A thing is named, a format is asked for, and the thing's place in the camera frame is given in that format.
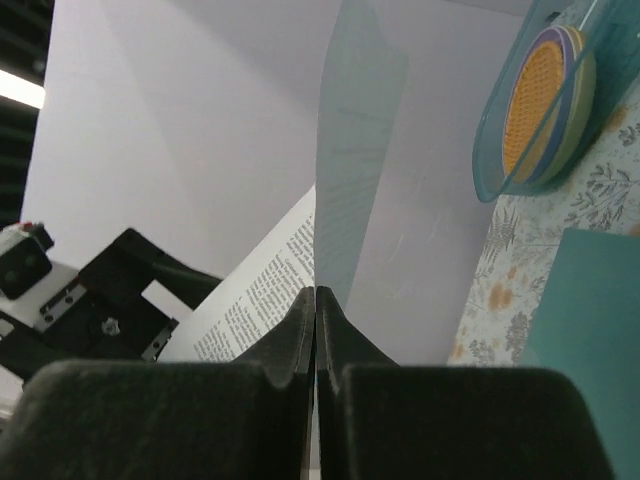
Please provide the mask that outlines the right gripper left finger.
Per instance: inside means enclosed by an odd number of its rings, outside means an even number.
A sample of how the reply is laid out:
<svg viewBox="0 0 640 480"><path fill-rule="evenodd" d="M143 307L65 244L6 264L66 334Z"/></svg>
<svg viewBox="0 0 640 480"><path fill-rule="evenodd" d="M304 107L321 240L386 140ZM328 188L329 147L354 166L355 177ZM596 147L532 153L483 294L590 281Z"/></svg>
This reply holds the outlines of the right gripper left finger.
<svg viewBox="0 0 640 480"><path fill-rule="evenodd" d="M228 363L60 361L1 436L5 479L305 479L314 291Z"/></svg>

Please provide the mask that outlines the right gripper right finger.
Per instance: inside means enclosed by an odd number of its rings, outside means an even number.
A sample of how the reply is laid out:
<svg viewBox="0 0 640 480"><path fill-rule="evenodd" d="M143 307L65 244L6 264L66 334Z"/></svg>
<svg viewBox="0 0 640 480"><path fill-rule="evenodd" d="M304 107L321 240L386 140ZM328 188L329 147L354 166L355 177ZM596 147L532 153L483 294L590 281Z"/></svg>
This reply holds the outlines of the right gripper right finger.
<svg viewBox="0 0 640 480"><path fill-rule="evenodd" d="M539 368L400 366L316 291L325 479L610 479L587 405Z"/></svg>

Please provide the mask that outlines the printed paper sheet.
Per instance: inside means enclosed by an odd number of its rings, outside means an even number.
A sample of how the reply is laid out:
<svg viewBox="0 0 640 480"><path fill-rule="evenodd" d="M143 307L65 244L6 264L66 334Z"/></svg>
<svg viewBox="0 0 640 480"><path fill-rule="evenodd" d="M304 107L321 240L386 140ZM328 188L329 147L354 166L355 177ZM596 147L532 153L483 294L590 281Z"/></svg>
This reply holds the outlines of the printed paper sheet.
<svg viewBox="0 0 640 480"><path fill-rule="evenodd" d="M160 362L227 362L254 345L314 285L316 194L310 189L213 292L181 321Z"/></svg>

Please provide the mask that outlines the teal plastic folder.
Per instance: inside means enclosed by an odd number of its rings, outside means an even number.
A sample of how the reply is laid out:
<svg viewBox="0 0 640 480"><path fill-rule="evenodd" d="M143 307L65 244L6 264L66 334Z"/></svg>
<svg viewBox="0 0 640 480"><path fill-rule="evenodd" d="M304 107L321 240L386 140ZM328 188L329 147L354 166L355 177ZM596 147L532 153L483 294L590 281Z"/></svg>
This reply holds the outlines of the teal plastic folder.
<svg viewBox="0 0 640 480"><path fill-rule="evenodd" d="M409 60L367 1L342 3L321 76L316 152L314 274L347 305Z"/></svg>

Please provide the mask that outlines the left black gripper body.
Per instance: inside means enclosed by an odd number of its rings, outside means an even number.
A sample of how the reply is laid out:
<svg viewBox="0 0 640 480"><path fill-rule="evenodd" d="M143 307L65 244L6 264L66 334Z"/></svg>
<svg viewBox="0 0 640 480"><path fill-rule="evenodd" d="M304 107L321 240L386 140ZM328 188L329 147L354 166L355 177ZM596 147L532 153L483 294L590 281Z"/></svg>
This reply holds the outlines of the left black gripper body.
<svg viewBox="0 0 640 480"><path fill-rule="evenodd" d="M77 271L74 301L45 331L1 311L4 369L33 375L67 359L153 362L178 321L147 300L144 291L158 283L195 309L221 282L181 263L133 228Z"/></svg>

